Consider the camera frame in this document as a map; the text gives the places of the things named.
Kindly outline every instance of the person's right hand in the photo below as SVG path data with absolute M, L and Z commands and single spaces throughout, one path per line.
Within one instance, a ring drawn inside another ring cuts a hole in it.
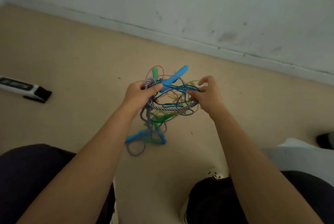
M 201 86 L 203 83 L 207 83 L 208 86 L 199 88 L 200 92 L 189 90 L 188 94 L 191 99 L 197 99 L 202 109 L 211 115 L 217 108 L 223 106 L 221 93 L 213 76 L 203 77 L 199 80 L 198 85 Z

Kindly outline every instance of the jump rope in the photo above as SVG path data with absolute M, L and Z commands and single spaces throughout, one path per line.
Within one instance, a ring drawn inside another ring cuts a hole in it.
M 162 74 L 158 74 L 159 68 L 162 70 Z M 146 148 L 147 143 L 152 143 L 156 146 L 166 144 L 164 134 L 167 131 L 166 122 L 171 121 L 178 115 L 190 116 L 198 111 L 198 101 L 189 101 L 188 90 L 199 91 L 199 88 L 195 86 L 194 82 L 198 80 L 185 83 L 181 76 L 188 70 L 188 66 L 182 67 L 178 72 L 173 75 L 165 75 L 164 69 L 161 66 L 152 67 L 145 79 L 145 89 L 148 89 L 158 83 L 162 83 L 164 87 L 161 91 L 157 92 L 155 96 L 148 99 L 147 104 L 140 112 L 140 118 L 144 121 L 144 125 L 147 129 L 140 131 L 139 133 L 129 136 L 126 139 L 125 145 L 128 153 L 131 156 L 141 155 Z M 159 99 L 167 96 L 172 101 L 170 103 L 159 103 Z M 143 148 L 141 151 L 134 153 L 130 149 L 130 145 L 133 142 L 142 141 Z

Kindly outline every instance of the person's right arm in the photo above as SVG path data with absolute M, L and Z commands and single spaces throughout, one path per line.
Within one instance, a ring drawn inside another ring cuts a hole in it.
M 234 188 L 249 223 L 323 223 L 302 195 L 250 141 L 224 106 L 215 79 L 199 81 L 189 91 L 216 125 Z

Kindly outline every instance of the beige floor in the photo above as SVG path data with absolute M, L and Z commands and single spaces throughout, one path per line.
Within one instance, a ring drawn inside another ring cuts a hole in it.
M 227 107 L 260 147 L 287 137 L 314 143 L 333 131 L 334 88 L 14 6 L 0 9 L 0 75 L 52 90 L 46 104 L 0 91 L 0 152 L 33 143 L 78 151 L 154 65 L 184 80 L 212 74 Z M 136 118 L 131 132 L 143 129 Z M 117 170 L 120 219 L 178 223 L 192 186 L 211 166 L 227 171 L 214 125 L 200 110 L 168 123 L 166 146 Z

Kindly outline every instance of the dark pants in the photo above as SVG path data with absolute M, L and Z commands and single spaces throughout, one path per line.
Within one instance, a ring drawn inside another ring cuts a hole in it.
M 74 156 L 74 153 L 45 144 L 19 147 L 1 155 L 0 223 L 16 223 L 38 194 Z M 98 217 L 98 224 L 110 223 L 114 204 L 112 185 Z
M 324 223 L 334 223 L 334 188 L 313 175 L 282 171 Z M 248 223 L 231 177 L 206 178 L 191 190 L 188 224 Z

